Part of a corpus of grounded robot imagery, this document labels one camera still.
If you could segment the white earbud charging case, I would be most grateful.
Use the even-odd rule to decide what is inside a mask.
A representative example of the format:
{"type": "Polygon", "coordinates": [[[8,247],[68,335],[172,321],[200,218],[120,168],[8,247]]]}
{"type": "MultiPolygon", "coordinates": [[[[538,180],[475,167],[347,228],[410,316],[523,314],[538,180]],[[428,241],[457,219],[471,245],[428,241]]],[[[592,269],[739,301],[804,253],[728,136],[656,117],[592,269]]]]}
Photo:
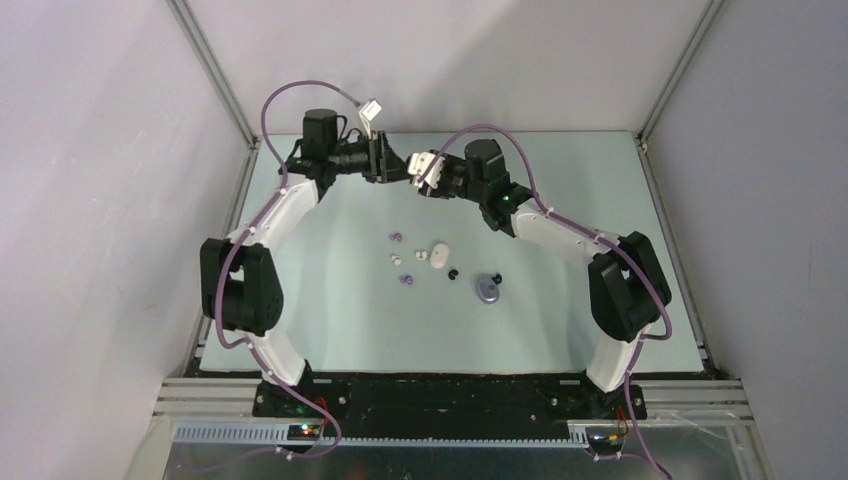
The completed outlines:
{"type": "Polygon", "coordinates": [[[446,266],[449,256],[449,246],[445,243],[437,243],[430,252],[429,263],[435,269],[442,269],[446,266]]]}

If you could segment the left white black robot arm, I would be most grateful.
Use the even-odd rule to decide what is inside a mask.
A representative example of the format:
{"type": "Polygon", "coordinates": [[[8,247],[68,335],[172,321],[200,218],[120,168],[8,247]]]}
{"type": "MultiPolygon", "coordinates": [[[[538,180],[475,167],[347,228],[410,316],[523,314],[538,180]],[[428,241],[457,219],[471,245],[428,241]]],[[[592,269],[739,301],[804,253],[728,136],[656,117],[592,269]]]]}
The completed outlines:
{"type": "Polygon", "coordinates": [[[258,212],[225,238],[207,239],[200,249],[203,312],[213,321],[220,345],[246,347],[264,378],[282,384],[277,402],[292,416],[312,411],[316,390],[301,380],[307,360],[278,324],[284,293],[274,253],[338,177],[361,175],[376,184],[407,179],[407,164],[385,132],[371,128],[379,111],[373,101],[361,107],[356,139],[340,133],[336,111],[307,111],[302,136],[282,160],[277,183],[258,212]]]}

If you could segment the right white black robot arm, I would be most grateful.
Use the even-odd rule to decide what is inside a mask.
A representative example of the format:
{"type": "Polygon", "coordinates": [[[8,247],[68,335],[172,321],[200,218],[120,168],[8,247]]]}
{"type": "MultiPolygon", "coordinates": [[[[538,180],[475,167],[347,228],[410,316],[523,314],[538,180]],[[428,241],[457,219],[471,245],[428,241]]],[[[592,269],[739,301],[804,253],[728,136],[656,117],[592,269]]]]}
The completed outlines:
{"type": "Polygon", "coordinates": [[[512,180],[503,151],[492,139],[474,140],[463,156],[426,151],[407,161],[411,183],[422,196],[460,198],[478,205],[484,222],[548,248],[585,268],[590,312],[601,331],[585,370],[585,411],[606,418],[622,403],[619,387],[633,368],[640,341],[666,321],[671,290],[650,239],[592,229],[541,205],[537,192],[512,180]]]}

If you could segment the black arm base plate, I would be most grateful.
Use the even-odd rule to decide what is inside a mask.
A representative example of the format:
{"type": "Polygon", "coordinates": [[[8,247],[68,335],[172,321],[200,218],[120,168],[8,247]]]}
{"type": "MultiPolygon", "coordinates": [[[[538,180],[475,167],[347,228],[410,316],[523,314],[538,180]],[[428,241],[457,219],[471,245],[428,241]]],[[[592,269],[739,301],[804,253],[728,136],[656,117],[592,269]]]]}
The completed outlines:
{"type": "Polygon", "coordinates": [[[263,380],[255,417],[306,418],[329,413],[364,421],[378,413],[507,414],[525,411],[554,419],[644,419],[640,387],[604,392],[579,374],[437,374],[307,372],[290,386],[263,380]]]}

